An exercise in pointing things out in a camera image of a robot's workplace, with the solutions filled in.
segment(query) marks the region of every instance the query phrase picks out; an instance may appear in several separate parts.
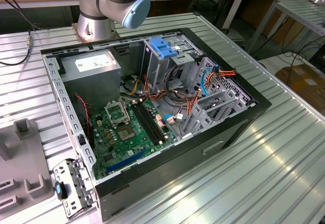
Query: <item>motherboard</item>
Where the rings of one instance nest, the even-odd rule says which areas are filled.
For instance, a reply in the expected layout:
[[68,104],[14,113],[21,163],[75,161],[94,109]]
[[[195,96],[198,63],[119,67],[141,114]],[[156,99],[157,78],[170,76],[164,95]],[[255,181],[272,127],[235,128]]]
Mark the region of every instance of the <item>motherboard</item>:
[[[93,152],[97,159],[93,167],[96,179],[177,141],[149,100],[129,105],[122,103],[122,106],[116,104],[105,109],[90,117],[94,134]],[[116,124],[116,120],[125,116],[129,122]]]

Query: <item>cardboard box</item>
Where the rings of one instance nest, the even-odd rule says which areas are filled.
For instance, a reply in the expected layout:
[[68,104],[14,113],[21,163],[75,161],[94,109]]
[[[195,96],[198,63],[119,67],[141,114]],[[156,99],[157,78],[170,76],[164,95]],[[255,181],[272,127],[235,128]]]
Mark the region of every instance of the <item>cardboard box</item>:
[[[282,68],[275,76],[286,83],[290,67]],[[288,86],[314,107],[325,115],[325,75],[318,73],[308,65],[293,66]]]

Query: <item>slotted aluminum table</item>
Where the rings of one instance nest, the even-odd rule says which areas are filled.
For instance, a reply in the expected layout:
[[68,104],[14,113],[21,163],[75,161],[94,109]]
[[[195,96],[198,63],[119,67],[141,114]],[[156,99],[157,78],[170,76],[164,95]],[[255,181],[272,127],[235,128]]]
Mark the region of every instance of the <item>slotted aluminum table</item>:
[[293,18],[297,22],[310,29],[302,40],[306,40],[306,38],[312,32],[320,36],[325,35],[325,6],[316,5],[308,0],[274,1],[271,7],[269,8],[268,12],[266,13],[264,19],[260,23],[259,27],[255,31],[253,37],[249,41],[249,44],[246,49],[248,53],[251,52],[257,39],[263,32],[265,26],[268,24],[276,9],[280,10],[283,14],[272,28],[271,32],[269,33],[269,36],[276,32],[276,30],[279,28],[279,26],[287,16]]
[[[135,203],[109,223],[318,223],[325,214],[325,118],[201,16],[153,17],[138,29],[117,25],[117,30],[126,37],[178,27],[190,27],[272,106],[233,146]],[[28,62],[0,67],[0,125],[24,117],[35,119],[53,177],[53,167],[75,153],[40,50],[79,41],[70,27],[37,31],[33,38],[35,47]],[[0,36],[0,60],[21,60],[26,39],[27,33]],[[55,195],[2,222],[49,221],[67,222]],[[92,207],[70,222],[98,223],[100,215]]]

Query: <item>open computer tower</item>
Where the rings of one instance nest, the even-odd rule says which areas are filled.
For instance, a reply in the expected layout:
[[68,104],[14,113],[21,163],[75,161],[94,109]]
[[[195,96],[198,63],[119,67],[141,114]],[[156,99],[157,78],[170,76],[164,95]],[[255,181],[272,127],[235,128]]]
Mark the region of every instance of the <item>open computer tower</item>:
[[229,147],[271,105],[190,29],[42,51],[76,152],[54,168],[68,218],[103,220]]

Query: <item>blue plastic latch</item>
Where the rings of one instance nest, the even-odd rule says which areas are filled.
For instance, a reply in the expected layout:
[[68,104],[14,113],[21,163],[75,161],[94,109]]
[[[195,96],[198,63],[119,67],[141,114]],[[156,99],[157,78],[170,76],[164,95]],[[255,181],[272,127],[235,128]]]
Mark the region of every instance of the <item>blue plastic latch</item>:
[[150,44],[152,47],[159,52],[162,58],[172,57],[178,55],[178,53],[173,50],[168,43],[163,40],[162,38],[152,38],[149,39]]
[[61,186],[60,185],[57,185],[56,186],[56,192],[59,194],[61,192]]

